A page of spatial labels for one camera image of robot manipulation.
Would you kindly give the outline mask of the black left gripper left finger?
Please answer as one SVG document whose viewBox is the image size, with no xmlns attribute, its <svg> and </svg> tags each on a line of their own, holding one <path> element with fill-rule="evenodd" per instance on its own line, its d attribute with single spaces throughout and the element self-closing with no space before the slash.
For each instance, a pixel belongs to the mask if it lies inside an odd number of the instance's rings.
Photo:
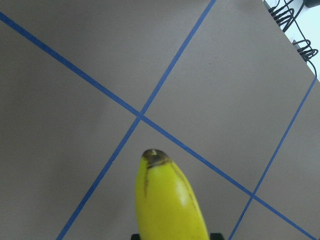
<svg viewBox="0 0 320 240">
<path fill-rule="evenodd" d="M 138 233 L 132 234 L 131 240 L 141 240 L 140 235 Z"/>
</svg>

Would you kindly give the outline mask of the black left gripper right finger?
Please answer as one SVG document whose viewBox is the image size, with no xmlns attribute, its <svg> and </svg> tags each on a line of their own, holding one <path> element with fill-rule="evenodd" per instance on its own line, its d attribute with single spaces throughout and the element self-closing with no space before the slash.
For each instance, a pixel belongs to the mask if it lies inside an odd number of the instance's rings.
<svg viewBox="0 0 320 240">
<path fill-rule="evenodd" d="M 210 233 L 210 240 L 224 240 L 224 236 L 219 232 Z"/>
</svg>

